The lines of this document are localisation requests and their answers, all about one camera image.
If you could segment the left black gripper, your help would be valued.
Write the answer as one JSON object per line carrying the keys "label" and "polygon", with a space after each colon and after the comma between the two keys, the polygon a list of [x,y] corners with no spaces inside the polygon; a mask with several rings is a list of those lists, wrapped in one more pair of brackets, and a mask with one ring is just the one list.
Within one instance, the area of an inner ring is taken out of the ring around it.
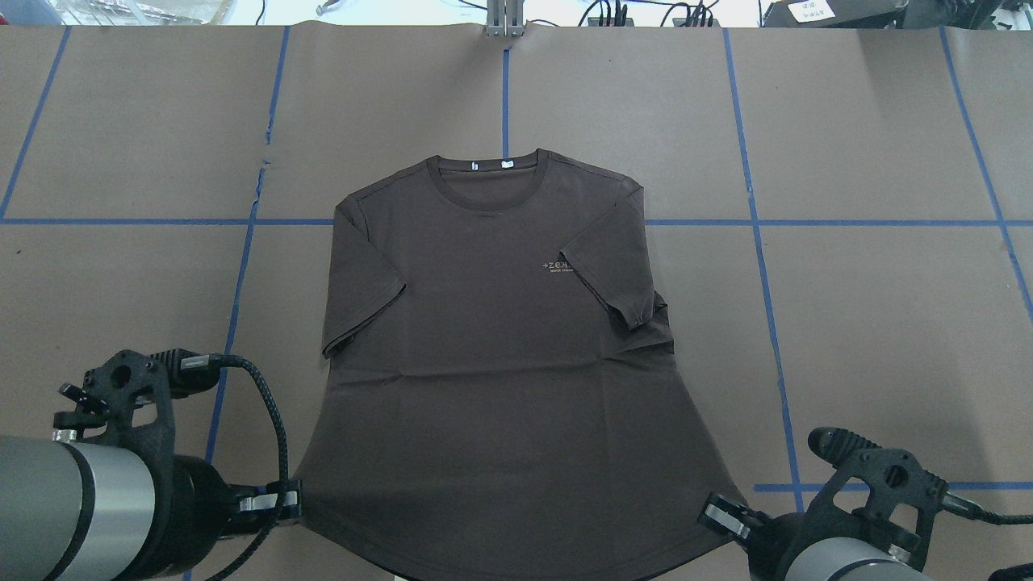
{"label": "left black gripper", "polygon": [[[200,563],[216,545],[237,509],[234,492],[201,458],[174,456],[169,515],[159,528],[150,558],[150,577],[184,573]],[[300,519],[302,479],[239,486],[240,527],[291,526]],[[283,496],[279,512],[274,507]]]}

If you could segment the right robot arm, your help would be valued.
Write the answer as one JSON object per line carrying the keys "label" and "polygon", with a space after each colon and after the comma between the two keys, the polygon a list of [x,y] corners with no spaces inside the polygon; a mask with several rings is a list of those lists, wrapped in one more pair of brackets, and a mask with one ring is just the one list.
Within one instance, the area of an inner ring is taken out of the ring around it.
{"label": "right robot arm", "polygon": [[772,517],[714,492],[697,522],[746,553],[751,580],[930,580],[901,559],[903,551],[823,532],[805,524],[804,512]]}

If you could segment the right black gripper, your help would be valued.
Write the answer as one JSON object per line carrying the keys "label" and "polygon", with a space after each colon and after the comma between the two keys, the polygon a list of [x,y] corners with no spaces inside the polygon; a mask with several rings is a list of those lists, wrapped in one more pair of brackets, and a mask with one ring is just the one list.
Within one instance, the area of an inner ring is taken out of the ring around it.
{"label": "right black gripper", "polygon": [[[809,547],[824,538],[841,537],[847,520],[847,512],[843,510],[815,514],[787,512],[772,517],[716,492],[709,493],[700,514],[701,525],[712,532],[744,540],[751,578],[784,578],[786,573],[779,571],[780,565],[792,565],[801,555],[801,551],[791,549],[799,536],[818,534],[805,544]],[[854,578],[856,562],[849,553],[833,547],[805,559],[805,573],[810,578],[818,577],[818,569],[822,570],[824,578]]]}

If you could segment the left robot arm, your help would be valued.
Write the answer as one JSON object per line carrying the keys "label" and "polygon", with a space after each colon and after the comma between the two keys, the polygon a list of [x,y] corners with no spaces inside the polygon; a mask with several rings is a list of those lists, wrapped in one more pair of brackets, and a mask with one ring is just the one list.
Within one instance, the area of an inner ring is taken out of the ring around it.
{"label": "left robot arm", "polygon": [[4,580],[176,576],[300,515],[299,479],[230,485],[183,455],[5,435],[1,463]]}

